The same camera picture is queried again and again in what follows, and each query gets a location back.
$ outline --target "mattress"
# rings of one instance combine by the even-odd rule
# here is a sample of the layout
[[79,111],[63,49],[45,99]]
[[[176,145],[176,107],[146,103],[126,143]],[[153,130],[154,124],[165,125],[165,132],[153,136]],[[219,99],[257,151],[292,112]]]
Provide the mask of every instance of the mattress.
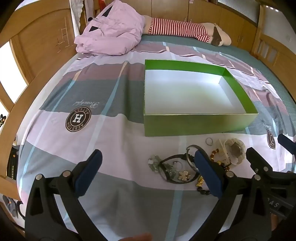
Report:
[[[239,81],[258,110],[246,129],[234,133],[177,137],[145,137],[143,125],[144,61],[175,59],[226,67]],[[79,130],[68,126],[72,111],[88,111]],[[26,205],[37,174],[45,177],[72,170],[94,149],[103,164],[87,193],[79,198],[86,213],[108,240],[151,232],[154,240],[189,240],[207,218],[218,199],[200,195],[195,182],[167,183],[151,171],[148,159],[165,159],[185,153],[196,144],[210,154],[205,140],[238,138],[257,150],[275,171],[293,162],[276,137],[295,140],[296,106],[278,79],[258,60],[238,48],[214,47],[195,39],[143,36],[132,51],[121,56],[78,57],[52,89],[28,127],[22,141],[17,186]],[[276,148],[267,141],[268,132]],[[254,172],[245,160],[231,170],[241,177]],[[67,227],[75,231],[61,199],[58,207]],[[234,218],[238,196],[223,229]]]

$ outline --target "red fabric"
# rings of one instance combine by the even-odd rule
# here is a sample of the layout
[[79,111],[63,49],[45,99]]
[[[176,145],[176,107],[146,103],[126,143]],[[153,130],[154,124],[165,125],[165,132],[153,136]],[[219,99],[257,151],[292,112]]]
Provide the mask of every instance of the red fabric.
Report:
[[106,3],[103,0],[99,0],[100,12],[106,7]]
[[206,28],[200,23],[187,23],[161,18],[152,18],[148,34],[196,38],[202,42],[208,42],[210,38],[207,35]]

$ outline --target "cabinet door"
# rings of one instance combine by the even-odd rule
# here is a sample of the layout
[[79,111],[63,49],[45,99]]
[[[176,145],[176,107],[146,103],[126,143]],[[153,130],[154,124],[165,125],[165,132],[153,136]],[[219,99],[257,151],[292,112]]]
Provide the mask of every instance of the cabinet door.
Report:
[[256,32],[257,28],[245,20],[238,47],[250,52],[254,44]]
[[152,0],[152,17],[187,21],[189,0]]
[[222,7],[206,2],[194,0],[189,2],[188,22],[193,23],[216,23],[219,25]]
[[222,8],[219,27],[229,35],[231,38],[231,45],[238,46],[243,26],[243,18],[225,8]]
[[[106,5],[109,5],[114,0],[106,0]],[[151,17],[151,0],[121,0],[133,7],[138,14],[148,15]]]

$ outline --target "silver rivet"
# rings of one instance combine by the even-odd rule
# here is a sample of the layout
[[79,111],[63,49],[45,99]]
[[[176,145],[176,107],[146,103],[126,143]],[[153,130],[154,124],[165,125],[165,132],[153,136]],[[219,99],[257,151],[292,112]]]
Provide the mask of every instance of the silver rivet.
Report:
[[227,177],[234,177],[234,173],[232,171],[226,172]]
[[71,175],[71,172],[70,171],[64,171],[63,172],[63,176],[64,177],[69,177]]
[[38,174],[37,176],[36,176],[36,180],[40,180],[42,178],[42,175],[41,174]]
[[254,178],[255,178],[257,181],[259,181],[259,180],[261,179],[261,177],[260,177],[259,175],[257,175],[257,174],[254,176]]

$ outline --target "green box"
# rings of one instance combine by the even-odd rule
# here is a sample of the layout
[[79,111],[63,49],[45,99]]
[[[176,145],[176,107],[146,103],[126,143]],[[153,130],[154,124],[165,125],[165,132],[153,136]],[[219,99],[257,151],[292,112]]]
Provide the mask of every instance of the green box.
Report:
[[226,68],[176,60],[146,60],[145,67],[145,136],[239,131],[258,115]]

